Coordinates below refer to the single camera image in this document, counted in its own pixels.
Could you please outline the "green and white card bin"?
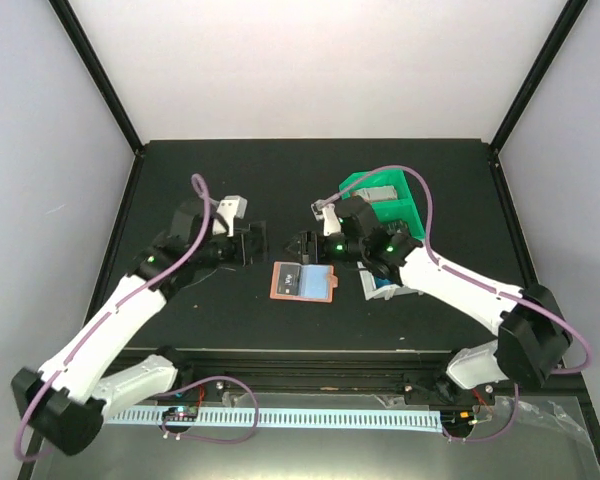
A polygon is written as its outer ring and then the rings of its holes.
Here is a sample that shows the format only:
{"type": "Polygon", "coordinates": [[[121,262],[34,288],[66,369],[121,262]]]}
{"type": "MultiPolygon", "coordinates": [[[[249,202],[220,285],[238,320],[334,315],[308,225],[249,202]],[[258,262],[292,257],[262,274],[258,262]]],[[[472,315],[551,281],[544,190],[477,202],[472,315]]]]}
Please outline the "green and white card bin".
{"type": "MultiPolygon", "coordinates": [[[[423,222],[417,209],[413,195],[407,183],[405,173],[402,170],[391,169],[384,170],[374,174],[357,183],[352,189],[348,190],[343,197],[347,198],[352,195],[355,190],[363,187],[375,186],[393,186],[397,193],[398,199],[394,201],[371,204],[373,210],[381,224],[394,220],[404,220],[410,229],[411,235],[418,240],[423,240],[425,236],[423,222]]],[[[364,298],[366,300],[391,300],[398,296],[417,294],[419,292],[410,289],[406,286],[392,284],[384,288],[377,289],[375,287],[374,278],[367,270],[363,270],[362,263],[357,262],[360,269],[359,276],[363,288],[364,298]]]]}

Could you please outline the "black credit card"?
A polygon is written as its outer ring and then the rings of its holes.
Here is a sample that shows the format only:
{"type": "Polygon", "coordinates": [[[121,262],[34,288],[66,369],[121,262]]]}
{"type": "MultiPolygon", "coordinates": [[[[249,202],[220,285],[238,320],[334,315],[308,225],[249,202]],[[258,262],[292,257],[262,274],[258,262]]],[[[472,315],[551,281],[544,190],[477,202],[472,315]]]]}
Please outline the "black credit card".
{"type": "Polygon", "coordinates": [[[296,296],[300,291],[302,267],[295,263],[279,263],[276,279],[276,293],[283,296],[296,296]]]}

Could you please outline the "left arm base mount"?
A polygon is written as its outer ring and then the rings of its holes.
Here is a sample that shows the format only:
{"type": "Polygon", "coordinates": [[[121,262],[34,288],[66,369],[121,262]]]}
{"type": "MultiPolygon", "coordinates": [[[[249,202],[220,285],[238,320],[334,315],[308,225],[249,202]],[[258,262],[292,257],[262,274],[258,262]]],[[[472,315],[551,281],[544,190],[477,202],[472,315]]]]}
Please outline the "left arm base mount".
{"type": "Polygon", "coordinates": [[[169,396],[165,402],[160,401],[158,405],[164,410],[160,414],[159,428],[176,436],[188,433],[201,408],[220,401],[224,386],[223,381],[212,381],[169,396]]]}

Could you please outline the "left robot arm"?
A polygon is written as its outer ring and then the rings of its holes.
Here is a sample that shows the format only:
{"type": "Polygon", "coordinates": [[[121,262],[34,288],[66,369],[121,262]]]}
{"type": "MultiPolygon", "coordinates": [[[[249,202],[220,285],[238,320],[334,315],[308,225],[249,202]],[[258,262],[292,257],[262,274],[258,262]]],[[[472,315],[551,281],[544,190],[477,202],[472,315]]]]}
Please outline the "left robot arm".
{"type": "Polygon", "coordinates": [[[198,271],[248,265],[266,252],[265,223],[239,223],[247,205],[238,195],[183,202],[170,228],[136,257],[76,336],[37,370],[22,368],[13,377],[23,426],[73,456],[93,442],[106,420],[146,399],[182,399],[198,387],[192,364],[172,347],[116,374],[106,371],[198,271]]]}

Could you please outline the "blue card stack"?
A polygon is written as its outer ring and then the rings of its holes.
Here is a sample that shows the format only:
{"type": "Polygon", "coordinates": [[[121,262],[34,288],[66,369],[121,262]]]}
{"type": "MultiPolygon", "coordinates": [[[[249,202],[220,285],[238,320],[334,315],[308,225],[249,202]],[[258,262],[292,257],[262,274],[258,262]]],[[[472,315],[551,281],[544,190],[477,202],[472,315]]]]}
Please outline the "blue card stack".
{"type": "Polygon", "coordinates": [[[378,278],[378,277],[374,278],[374,282],[375,282],[375,287],[377,289],[384,288],[384,287],[392,285],[392,282],[390,280],[388,280],[388,279],[381,279],[381,278],[378,278]]]}

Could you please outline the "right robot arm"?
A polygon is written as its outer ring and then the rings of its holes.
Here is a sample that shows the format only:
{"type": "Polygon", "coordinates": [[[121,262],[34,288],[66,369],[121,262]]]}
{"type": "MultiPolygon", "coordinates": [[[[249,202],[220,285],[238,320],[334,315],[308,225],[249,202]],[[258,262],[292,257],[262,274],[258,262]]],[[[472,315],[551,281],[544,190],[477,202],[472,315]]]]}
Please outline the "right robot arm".
{"type": "Polygon", "coordinates": [[[472,388],[511,380],[541,388],[575,337],[552,292],[498,282],[437,255],[403,221],[383,222],[371,204],[348,197],[316,215],[319,231],[301,231],[285,245],[301,264],[353,263],[399,288],[427,294],[467,315],[493,338],[459,350],[434,379],[437,396],[456,403],[472,388]]]}

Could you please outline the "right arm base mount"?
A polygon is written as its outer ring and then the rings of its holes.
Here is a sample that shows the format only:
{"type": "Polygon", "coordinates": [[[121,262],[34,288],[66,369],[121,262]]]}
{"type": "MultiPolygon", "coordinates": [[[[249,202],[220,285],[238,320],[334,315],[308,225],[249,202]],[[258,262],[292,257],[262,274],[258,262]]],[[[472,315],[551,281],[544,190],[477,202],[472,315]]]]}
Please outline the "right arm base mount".
{"type": "Polygon", "coordinates": [[[407,370],[402,377],[402,393],[410,403],[440,407],[493,406],[495,397],[483,387],[463,389],[446,374],[432,370],[407,370]]]}

